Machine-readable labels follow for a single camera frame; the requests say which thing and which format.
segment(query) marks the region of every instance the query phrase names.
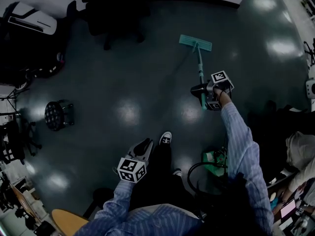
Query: white sneaker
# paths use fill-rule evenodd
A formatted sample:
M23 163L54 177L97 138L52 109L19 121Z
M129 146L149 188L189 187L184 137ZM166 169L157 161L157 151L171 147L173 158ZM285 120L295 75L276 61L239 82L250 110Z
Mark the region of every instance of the white sneaker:
M172 140L172 133L169 131L166 131L160 138L159 144L170 144Z
M179 176L179 177L182 177L182 176L183 176L182 170L181 170L181 169L176 169L176 170L173 172L173 175L177 175L177 176Z

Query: mop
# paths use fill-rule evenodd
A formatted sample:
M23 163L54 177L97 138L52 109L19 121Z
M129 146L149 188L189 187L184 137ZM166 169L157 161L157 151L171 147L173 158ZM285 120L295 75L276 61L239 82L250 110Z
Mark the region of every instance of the mop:
M189 37L186 35L181 35L179 38L179 43L183 45L192 46L192 52L196 53L196 50L198 50L197 58L198 58L198 68L199 68L199 78L200 78L200 84L204 84L204 76L203 76L203 68L202 68L202 58L201 58L201 52L200 49L210 52L212 50L212 43L194 38ZM203 110L208 109L207 102L206 102L206 94L203 92L201 94L201 106Z

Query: dark floor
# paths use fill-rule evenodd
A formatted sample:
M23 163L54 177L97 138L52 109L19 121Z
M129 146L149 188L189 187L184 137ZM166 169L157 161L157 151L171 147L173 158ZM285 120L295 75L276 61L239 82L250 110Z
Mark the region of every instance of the dark floor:
M227 72L245 119L269 99L308 107L303 46L282 0L244 0L238 10L191 1L155 1L150 8L142 23L146 41L121 39L111 51L103 51L105 36L91 36L87 23L76 21L64 69L35 80L19 98L18 108L37 121L43 149L28 156L27 167L49 211L83 214L93 190L115 187L112 167L146 137L157 143L163 131L173 132L174 167L182 168L185 182L206 147L222 146L220 112L203 112L190 94L199 81L197 61L179 45L180 34L213 43L203 53L205 76ZM53 132L43 115L58 99L74 104L75 125Z

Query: mop head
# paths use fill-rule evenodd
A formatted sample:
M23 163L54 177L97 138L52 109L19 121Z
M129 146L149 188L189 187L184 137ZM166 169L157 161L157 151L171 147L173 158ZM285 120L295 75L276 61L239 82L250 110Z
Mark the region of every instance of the mop head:
M196 47L196 44L198 43L198 46L200 49L210 52L212 50L212 43L198 39L195 37L189 37L186 35L181 35L179 38L179 43L183 45L188 45L192 47Z

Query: stool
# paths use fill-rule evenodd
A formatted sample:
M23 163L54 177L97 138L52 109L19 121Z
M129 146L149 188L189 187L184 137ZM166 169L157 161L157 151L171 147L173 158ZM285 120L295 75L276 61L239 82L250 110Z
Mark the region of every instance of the stool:
M73 104L66 104L65 100L49 102L45 108L45 122L48 128L58 131L66 125L74 125L73 118L71 117L72 107Z

